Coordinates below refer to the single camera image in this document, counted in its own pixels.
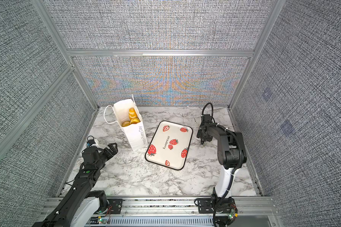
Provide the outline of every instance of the paper bag handle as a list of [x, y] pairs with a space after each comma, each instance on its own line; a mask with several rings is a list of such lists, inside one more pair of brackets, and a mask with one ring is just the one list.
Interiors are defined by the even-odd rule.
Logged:
[[[114, 107], [113, 107], [112, 105], [108, 105], [107, 107], [112, 107], [112, 111], [114, 111]], [[109, 122], [107, 122], [107, 120], [106, 120], [106, 118], [105, 118], [105, 113], [106, 113], [107, 107], [106, 107], [105, 110], [104, 110], [104, 120], [105, 120], [106, 123], [108, 123], [108, 124], [114, 124], [115, 122], [117, 122], [117, 120], [114, 121], [114, 122], [109, 123]]]
[[131, 94], [131, 97], [133, 98], [134, 106], [136, 106], [133, 94]]

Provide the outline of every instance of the metal rail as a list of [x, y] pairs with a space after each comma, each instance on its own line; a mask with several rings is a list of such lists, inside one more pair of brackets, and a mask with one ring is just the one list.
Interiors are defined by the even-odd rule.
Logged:
[[80, 69], [77, 67], [76, 63], [70, 58], [70, 56], [67, 54], [67, 45], [64, 42], [62, 35], [60, 34], [59, 30], [57, 29], [52, 17], [50, 16], [50, 13], [43, 2], [43, 0], [32, 0], [32, 3], [34, 7], [36, 8], [38, 14], [40, 15], [42, 21], [44, 22], [45, 26], [47, 27], [50, 35], [52, 36], [53, 40], [55, 41], [59, 51], [61, 51], [61, 54], [63, 55], [64, 59], [66, 60], [68, 65], [73, 65], [75, 71], [74, 76], [80, 85], [83, 93], [85, 94], [86, 98], [90, 102], [91, 106], [94, 110], [97, 110], [98, 103], [96, 101], [95, 96], [93, 95], [90, 87], [88, 86], [85, 78], [81, 74]]
[[[239, 126], [237, 125], [235, 116], [233, 115], [232, 111], [229, 108], [228, 108], [228, 112], [229, 112], [229, 116], [230, 116], [231, 122], [232, 122], [232, 124], [234, 126], [234, 130], [235, 131], [241, 131]], [[263, 196], [264, 195], [264, 190], [263, 190], [263, 188], [261, 186], [258, 174], [256, 173], [255, 166], [253, 164], [253, 161], [251, 160], [251, 157], [249, 155], [249, 151], [248, 151], [248, 148], [246, 147], [246, 145], [245, 145], [245, 153], [246, 153], [246, 156], [247, 156], [246, 166], [248, 167], [248, 171], [249, 171], [249, 174], [251, 176], [251, 181], [252, 181], [252, 183], [254, 185], [255, 192], [256, 192], [257, 195]]]
[[253, 57], [253, 50], [107, 50], [68, 49], [69, 56], [202, 56], [202, 57]]
[[42, 110], [44, 105], [53, 96], [57, 89], [61, 86], [62, 82], [73, 71], [71, 65], [67, 66], [62, 73], [49, 85], [45, 92], [36, 100], [36, 102], [27, 110], [27, 112], [18, 120], [6, 136], [0, 141], [0, 160], [14, 145], [20, 135], [27, 129], [28, 125]]
[[267, 41], [269, 34], [274, 26], [275, 21], [278, 18], [278, 15], [283, 7], [285, 3], [285, 0], [275, 0], [273, 7], [268, 15], [267, 21], [264, 24], [264, 27], [260, 33], [259, 39], [255, 45], [255, 54], [254, 56], [249, 60], [249, 62], [246, 65], [246, 68], [244, 70], [244, 73], [242, 74], [234, 93], [232, 94], [231, 100], [230, 100], [230, 104], [229, 104], [229, 108], [233, 109], [237, 99], [239, 98], [245, 84], [246, 81], [248, 80], [251, 71], [254, 68], [254, 65], [256, 63], [256, 61], [258, 60], [258, 57], [260, 55], [261, 50], [264, 47], [265, 42]]
[[76, 161], [78, 159], [78, 156], [79, 156], [80, 152], [82, 151], [82, 148], [83, 148], [85, 142], [87, 141], [87, 136], [90, 133], [90, 130], [92, 128], [93, 123], [95, 122], [95, 119], [96, 119], [98, 113], [99, 113], [98, 110], [95, 110], [92, 113], [92, 117], [91, 117], [91, 120], [90, 120], [90, 122], [89, 122], [89, 124], [88, 124], [88, 126], [86, 128], [85, 134], [82, 136], [81, 142], [80, 142], [80, 144], [79, 144], [79, 146], [78, 146], [78, 148], [76, 150], [76, 153], [74, 154], [74, 156], [72, 158], [71, 164], [69, 165], [69, 167], [67, 169], [66, 175], [64, 175], [64, 178], [62, 179], [61, 186], [58, 188], [56, 196], [59, 196], [61, 194], [65, 182], [68, 180], [69, 175], [73, 171], [73, 167], [74, 167], [74, 165], [75, 165], [75, 163], [76, 163]]
[[[210, 198], [206, 196], [114, 196], [108, 199], [122, 198], [121, 214], [112, 216], [212, 216], [200, 214], [194, 201], [196, 198]], [[233, 197], [239, 215], [278, 215], [278, 211], [271, 197]], [[60, 203], [62, 197], [48, 198], [40, 215], [43, 220]]]

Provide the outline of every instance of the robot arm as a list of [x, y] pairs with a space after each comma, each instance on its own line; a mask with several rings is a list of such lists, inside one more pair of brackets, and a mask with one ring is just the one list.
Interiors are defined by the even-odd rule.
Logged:
[[[208, 105], [211, 105], [212, 108], [211, 115], [204, 114], [204, 110]], [[217, 223], [219, 226], [226, 226], [230, 225], [237, 217], [235, 201], [231, 197], [231, 185], [237, 171], [243, 163], [246, 163], [245, 145], [240, 132], [230, 131], [222, 125], [212, 122], [214, 120], [213, 111], [214, 108], [210, 102], [203, 108], [197, 138], [201, 139], [201, 144], [205, 141], [211, 141], [213, 137], [217, 139], [217, 158], [222, 166], [218, 183], [211, 195], [211, 206], [214, 214], [214, 226], [216, 226], [216, 212], [232, 211], [229, 215], [230, 220], [224, 221], [222, 218], [218, 218]]]
[[[33, 227], [74, 226], [73, 223], [71, 224], [73, 217], [76, 213], [81, 212], [81, 209], [93, 210], [94, 207], [96, 207], [94, 212], [101, 212], [101, 210], [105, 210], [107, 208], [108, 204], [104, 191], [89, 192], [96, 184], [100, 176], [100, 170], [105, 166], [105, 162], [114, 157], [114, 155], [118, 152], [116, 143], [108, 144], [108, 147], [109, 148], [101, 149], [95, 146], [90, 146], [82, 151], [84, 162], [81, 164], [80, 170], [74, 179], [71, 189], [54, 211], [50, 213], [44, 221], [34, 223]], [[97, 205], [93, 206], [92, 203], [91, 205], [86, 204], [87, 201], [92, 201]]]

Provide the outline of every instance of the strawberry text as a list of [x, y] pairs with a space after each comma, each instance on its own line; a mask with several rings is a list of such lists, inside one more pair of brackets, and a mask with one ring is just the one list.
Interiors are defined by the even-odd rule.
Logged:
[[163, 149], [165, 149], [167, 147], [168, 140], [169, 140], [169, 136], [167, 137], [167, 140], [165, 141], [165, 145], [164, 145]]

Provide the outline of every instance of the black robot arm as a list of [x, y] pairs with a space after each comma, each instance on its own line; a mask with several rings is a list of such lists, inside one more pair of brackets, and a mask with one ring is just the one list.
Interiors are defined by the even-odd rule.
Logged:
[[[108, 144], [109, 148], [97, 148], [90, 146], [82, 151], [84, 162], [74, 178], [73, 185], [59, 205], [50, 213], [44, 221], [34, 223], [33, 227], [69, 227], [74, 214], [86, 198], [91, 188], [96, 184], [100, 170], [105, 166], [105, 162], [117, 154], [117, 144]], [[99, 209], [105, 209], [107, 204], [103, 204]]]
[[[245, 150], [242, 134], [229, 131], [222, 125], [212, 122], [212, 119], [213, 116], [202, 114], [202, 122], [197, 132], [197, 138], [200, 138], [201, 144], [203, 144], [205, 141], [212, 141], [214, 137], [217, 140], [218, 162], [225, 169], [234, 168], [240, 163], [240, 151]], [[243, 155], [242, 163], [246, 163], [245, 155]]]
[[[211, 115], [204, 114], [205, 108], [208, 105], [212, 108]], [[214, 107], [210, 102], [203, 107], [197, 138], [201, 139], [201, 144], [204, 144], [205, 141], [212, 141], [213, 138], [217, 139], [217, 158], [218, 162], [223, 165], [219, 181], [211, 195], [211, 200], [205, 199], [203, 201], [198, 198], [197, 206], [199, 207], [199, 212], [206, 210], [207, 213], [210, 212], [210, 209], [201, 209], [200, 207], [211, 206], [214, 226], [216, 227], [216, 224], [218, 224], [219, 227], [225, 227], [233, 223], [237, 217], [235, 201], [229, 192], [236, 171], [241, 168], [243, 163], [246, 163], [244, 139], [240, 132], [230, 131], [228, 128], [215, 123]], [[216, 217], [216, 212], [227, 212], [229, 215]]]

